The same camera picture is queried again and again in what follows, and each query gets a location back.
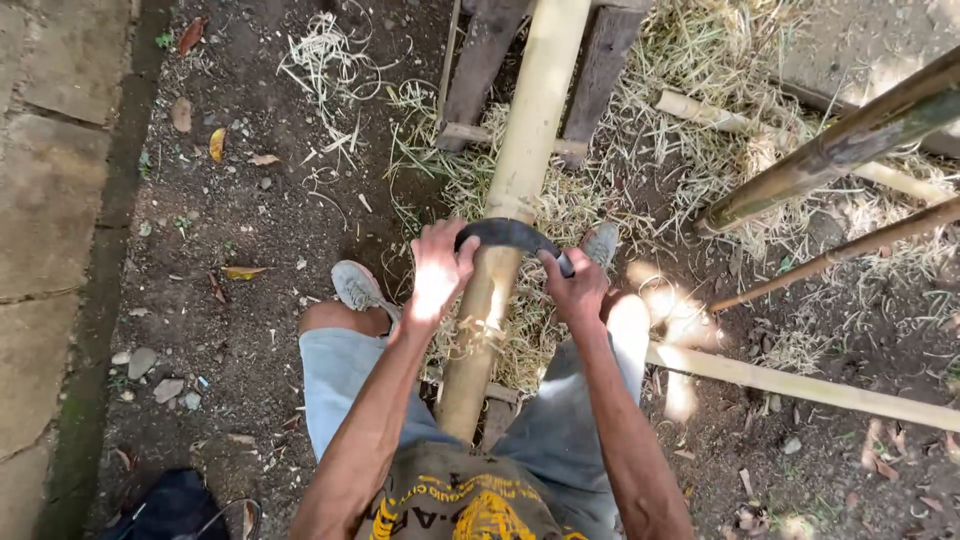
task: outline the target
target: black bag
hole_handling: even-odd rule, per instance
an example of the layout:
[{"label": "black bag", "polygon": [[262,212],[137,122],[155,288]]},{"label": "black bag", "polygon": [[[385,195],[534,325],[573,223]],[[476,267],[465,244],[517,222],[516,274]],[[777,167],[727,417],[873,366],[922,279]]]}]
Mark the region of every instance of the black bag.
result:
[{"label": "black bag", "polygon": [[227,525],[218,512],[200,473],[193,469],[166,471],[143,502],[123,514],[98,540],[229,540]]}]

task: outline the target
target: right hand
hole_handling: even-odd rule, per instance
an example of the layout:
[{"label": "right hand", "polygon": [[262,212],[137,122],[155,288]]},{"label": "right hand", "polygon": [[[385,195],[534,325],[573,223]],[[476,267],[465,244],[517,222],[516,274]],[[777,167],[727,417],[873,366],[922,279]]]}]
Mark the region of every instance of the right hand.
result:
[{"label": "right hand", "polygon": [[540,250],[537,258],[546,270],[546,291],[553,297],[561,321],[572,331],[573,327],[600,322],[600,306],[610,284],[603,268],[580,248],[567,248],[564,253],[573,264],[572,278],[564,278],[560,264],[549,253]]}]

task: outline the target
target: stone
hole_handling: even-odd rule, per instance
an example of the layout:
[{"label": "stone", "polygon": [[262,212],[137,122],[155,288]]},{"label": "stone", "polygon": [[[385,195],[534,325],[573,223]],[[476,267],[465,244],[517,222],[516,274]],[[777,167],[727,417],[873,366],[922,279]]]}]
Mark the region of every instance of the stone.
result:
[{"label": "stone", "polygon": [[0,126],[10,106],[13,84],[19,79],[20,52],[26,30],[23,12],[0,4]]},{"label": "stone", "polygon": [[150,371],[156,364],[156,351],[147,347],[140,347],[133,351],[130,365],[127,366],[127,379],[138,380]]},{"label": "stone", "polygon": [[159,404],[165,404],[183,391],[183,379],[164,379],[154,388],[154,398]]},{"label": "stone", "polygon": [[790,437],[789,439],[783,442],[783,446],[780,449],[783,450],[784,454],[791,455],[791,454],[796,454],[797,452],[800,451],[800,448],[803,448],[803,447],[804,445],[803,443],[800,442],[800,439],[798,439],[797,437]]},{"label": "stone", "polygon": [[131,356],[132,354],[130,351],[120,351],[116,355],[113,355],[113,358],[110,359],[110,363],[115,366],[129,364]]},{"label": "stone", "polygon": [[183,396],[183,404],[186,405],[188,410],[197,410],[200,408],[200,394],[197,392],[187,392]]},{"label": "stone", "polygon": [[0,170],[0,298],[84,282],[100,190],[104,132],[21,114],[8,125]]},{"label": "stone", "polygon": [[34,537],[52,447],[43,440],[0,463],[0,530],[4,538]]},{"label": "stone", "polygon": [[0,459],[34,444],[57,410],[79,303],[62,294],[0,305]]},{"label": "stone", "polygon": [[29,73],[23,99],[94,124],[106,125],[119,98],[130,24],[127,2],[36,0],[47,16],[32,27],[34,47],[23,59]]}]

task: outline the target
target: soil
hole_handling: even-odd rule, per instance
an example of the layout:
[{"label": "soil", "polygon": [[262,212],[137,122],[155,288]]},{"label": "soil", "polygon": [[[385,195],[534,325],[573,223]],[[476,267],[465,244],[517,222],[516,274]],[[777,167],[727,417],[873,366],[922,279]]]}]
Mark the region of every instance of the soil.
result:
[{"label": "soil", "polygon": [[[449,18],[446,3],[362,0],[361,5],[372,20],[367,52],[374,62],[396,60],[406,51],[408,37],[413,40],[412,54],[385,71],[386,80],[439,81]],[[159,362],[143,381],[126,380],[126,369],[120,366],[105,390],[111,399],[91,530],[130,507],[158,472],[191,466],[204,473],[221,503],[239,497],[259,500],[265,512],[260,536],[285,538],[316,463],[305,425],[289,422],[301,414],[302,406],[297,343],[301,302],[333,295],[329,270],[342,258],[369,266],[388,291],[395,290],[396,276],[407,270],[392,266],[384,275],[380,264],[384,250],[402,241],[391,189],[383,179],[393,124],[401,120],[395,111],[380,99],[347,109],[350,118],[359,110],[360,134],[368,144],[360,153],[359,171],[338,162],[335,153],[301,165],[311,149],[319,151],[329,140],[300,86],[276,68],[288,52],[287,36],[302,36],[311,15],[321,10],[338,13],[347,31],[355,28],[365,35],[370,30],[355,7],[315,0],[209,0],[182,6],[174,14],[175,36],[195,16],[210,16],[206,43],[191,55],[202,52],[206,61],[183,60],[174,51],[167,55],[144,146],[149,165],[137,196],[121,316],[113,338],[115,352],[149,347],[159,353]],[[395,23],[392,30],[385,28],[388,18]],[[192,129],[186,134],[175,130],[169,118],[180,96],[193,104]],[[350,123],[345,130],[353,127]],[[206,152],[217,128],[228,128],[220,163]],[[283,162],[255,166],[247,163],[251,153],[274,154]],[[312,181],[301,184],[310,167],[322,166],[340,172],[337,182],[318,191],[342,209],[346,229],[337,209],[307,194],[314,189]],[[658,221],[670,211],[667,195],[677,175],[667,179],[667,173],[674,167],[666,163],[657,170],[654,176],[661,182],[625,183],[634,200],[658,209]],[[271,179],[267,188],[262,187],[265,177]],[[407,171],[394,183],[393,196],[426,213],[444,215],[442,181]],[[364,207],[361,194],[372,211]],[[151,226],[145,236],[140,235],[142,223]],[[676,260],[663,254],[651,259],[680,287],[703,301],[735,291],[728,247],[678,244]],[[756,270],[770,275],[780,257],[772,252],[766,266],[756,269],[748,263],[743,274],[752,276]],[[301,258],[306,266],[298,270]],[[627,262],[618,262],[620,276],[628,274]],[[223,266],[267,270],[249,281],[228,280]],[[210,274],[222,287],[226,303],[214,296]],[[700,283],[708,285],[698,287]],[[887,321],[926,314],[925,291],[960,294],[960,288],[954,277],[898,286],[891,284],[889,292],[904,299],[897,308],[884,318],[874,307],[868,314],[874,324],[870,335],[854,335],[846,350],[823,358],[824,373],[817,377],[956,408],[945,386],[927,374],[943,370],[946,361],[924,355],[955,354],[955,336],[932,329],[897,339],[893,323]],[[755,302],[755,310],[736,307],[723,313],[723,354],[747,359],[755,317],[770,319],[774,327],[783,325],[787,309],[775,306],[809,293],[801,282],[771,295],[769,304]],[[851,301],[842,298],[837,305],[824,306],[818,328],[830,332],[842,323],[843,303]],[[708,335],[716,349],[714,337]],[[202,398],[199,409],[158,404],[153,391],[166,378],[185,379],[186,390]],[[761,393],[712,380],[695,380],[693,388],[699,408],[685,425],[664,422],[664,398],[656,390],[644,407],[687,494],[700,537],[724,538],[722,527],[736,525],[734,512],[751,500],[738,475],[743,469],[750,473],[755,504],[774,530],[760,537],[779,536],[797,516],[805,516],[824,538],[902,538],[918,527],[929,529],[926,537],[934,538],[947,534],[949,520],[956,523],[953,496],[960,495],[960,469],[946,458],[941,432],[904,426],[908,456],[892,465],[900,478],[891,481],[859,464],[869,415],[783,397],[779,412],[752,415],[746,427],[748,410],[756,411],[765,401]],[[125,391],[134,395],[129,403],[122,398]],[[889,424],[881,430],[882,441],[897,456],[887,435]],[[255,444],[233,442],[230,433],[250,435]],[[802,447],[787,455],[781,445],[791,437],[799,438]],[[680,449],[693,458],[673,454]],[[121,454],[132,460],[132,471]],[[941,502],[944,512],[930,509],[919,497]],[[914,517],[924,512],[929,517]],[[233,537],[239,538],[235,515],[230,522]]]}]

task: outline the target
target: gray sneaker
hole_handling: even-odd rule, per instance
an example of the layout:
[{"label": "gray sneaker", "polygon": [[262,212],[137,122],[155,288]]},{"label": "gray sneaker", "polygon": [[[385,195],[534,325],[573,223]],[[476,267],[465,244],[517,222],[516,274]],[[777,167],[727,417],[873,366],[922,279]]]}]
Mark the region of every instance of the gray sneaker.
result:
[{"label": "gray sneaker", "polygon": [[593,262],[607,269],[613,263],[613,256],[616,255],[616,243],[620,240],[620,230],[616,224],[604,221],[584,234],[584,240],[580,243],[580,249],[584,255]]},{"label": "gray sneaker", "polygon": [[394,333],[400,320],[400,308],[387,302],[370,270],[359,262],[341,260],[333,265],[330,276],[333,278],[333,288],[344,306],[354,311],[383,307],[390,316],[390,333]]}]

